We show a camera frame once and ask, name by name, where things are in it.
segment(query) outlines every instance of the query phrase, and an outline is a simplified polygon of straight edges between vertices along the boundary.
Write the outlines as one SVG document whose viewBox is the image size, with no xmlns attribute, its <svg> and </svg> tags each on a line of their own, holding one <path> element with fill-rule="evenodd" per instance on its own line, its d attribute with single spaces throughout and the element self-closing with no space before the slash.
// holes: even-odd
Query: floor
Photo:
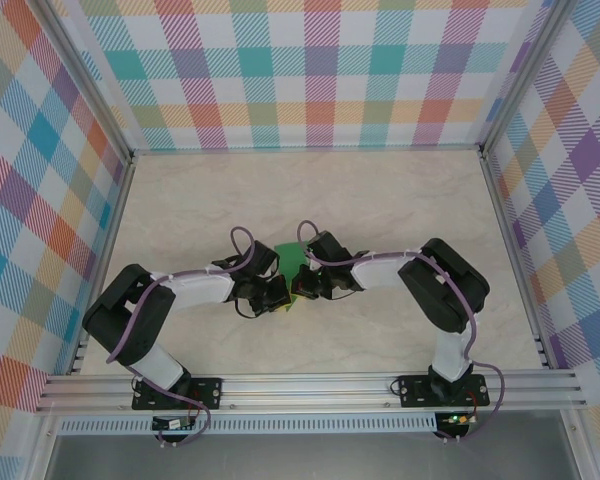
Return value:
<svg viewBox="0 0 600 480">
<path fill-rule="evenodd" d="M 270 247 L 292 242 L 305 218 L 350 251 L 444 239 L 492 289 L 472 357 L 541 367 L 473 151 L 141 157 L 107 283 L 130 263 L 173 272 L 232 255 L 234 225 Z M 435 328 L 406 289 L 376 289 L 341 302 L 299 300 L 255 320 L 232 304 L 203 305 L 170 315 L 158 341 L 200 374 L 416 371 L 431 363 Z M 105 358 L 91 341 L 82 373 L 122 371 Z"/>
</svg>

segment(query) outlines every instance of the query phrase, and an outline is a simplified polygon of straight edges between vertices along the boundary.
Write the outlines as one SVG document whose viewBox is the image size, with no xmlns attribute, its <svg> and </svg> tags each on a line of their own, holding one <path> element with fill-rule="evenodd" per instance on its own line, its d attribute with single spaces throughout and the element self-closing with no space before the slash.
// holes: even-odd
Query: black mounting plate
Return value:
<svg viewBox="0 0 600 480">
<path fill-rule="evenodd" d="M 134 383 L 133 391 L 133 401 L 131 402 L 133 410 L 188 410 L 190 406 L 187 402 L 163 395 L 142 381 Z M 222 379 L 192 377 L 188 391 L 183 396 L 204 404 L 209 410 L 217 410 L 220 408 L 220 399 L 222 398 Z"/>
<path fill-rule="evenodd" d="M 398 377 L 397 393 L 400 394 L 400 406 L 413 407 L 473 407 L 473 399 L 467 392 L 475 395 L 479 407 L 489 405 L 489 392 L 484 375 L 471 374 L 462 390 L 452 402 L 443 403 L 431 389 L 428 375 L 402 375 Z"/>
</svg>

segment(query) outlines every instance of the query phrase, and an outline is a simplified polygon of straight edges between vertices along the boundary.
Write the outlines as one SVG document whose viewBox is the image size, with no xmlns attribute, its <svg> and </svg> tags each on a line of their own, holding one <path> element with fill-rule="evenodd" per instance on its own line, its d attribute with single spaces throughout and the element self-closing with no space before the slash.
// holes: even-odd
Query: colorful plaid backdrop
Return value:
<svg viewBox="0 0 600 480">
<path fill-rule="evenodd" d="M 121 172 L 24 0 L 0 1 L 0 479 L 67 361 Z"/>
<path fill-rule="evenodd" d="M 54 3 L 131 143 L 172 150 L 474 144 L 550 1 Z"/>
<path fill-rule="evenodd" d="M 600 0 L 579 2 L 494 153 L 544 327 L 559 365 L 581 374 L 600 448 Z"/>
</svg>

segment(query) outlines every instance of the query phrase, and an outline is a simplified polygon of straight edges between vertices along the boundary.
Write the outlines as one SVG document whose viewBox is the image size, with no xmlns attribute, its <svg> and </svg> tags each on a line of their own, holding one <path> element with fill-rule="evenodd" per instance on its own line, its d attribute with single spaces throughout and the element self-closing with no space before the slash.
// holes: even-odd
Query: aluminum rail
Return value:
<svg viewBox="0 0 600 480">
<path fill-rule="evenodd" d="M 493 408 L 500 391 L 495 373 L 480 371 L 487 381 Z M 442 412 L 451 407 L 401 408 L 389 391 L 396 373 L 218 375 L 222 399 L 213 415 L 263 413 Z M 411 374 L 423 375 L 424 372 Z M 504 373 L 503 410 L 561 410 L 586 406 L 571 370 L 511 370 Z M 137 415 L 131 409 L 131 375 L 73 375 L 49 377 L 38 405 L 41 415 Z M 186 415 L 186 410 L 154 411 Z"/>
</svg>

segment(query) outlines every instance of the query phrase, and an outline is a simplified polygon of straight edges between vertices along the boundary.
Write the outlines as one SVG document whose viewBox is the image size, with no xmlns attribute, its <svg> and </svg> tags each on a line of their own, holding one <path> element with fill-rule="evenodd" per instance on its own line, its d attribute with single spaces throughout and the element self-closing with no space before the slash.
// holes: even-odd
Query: white marble surface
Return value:
<svg viewBox="0 0 600 480">
<path fill-rule="evenodd" d="M 352 252 L 417 249 L 443 238 L 492 289 L 472 356 L 505 369 L 540 368 L 471 151 L 142 157 L 107 283 L 129 263 L 178 271 L 227 257 L 237 224 L 270 247 L 291 242 L 305 218 Z M 413 371 L 431 363 L 435 328 L 406 289 L 376 289 L 341 302 L 299 300 L 288 313 L 255 320 L 240 318 L 232 304 L 203 305 L 170 315 L 158 341 L 205 374 Z M 121 371 L 105 358 L 91 341 L 83 374 Z"/>
</svg>

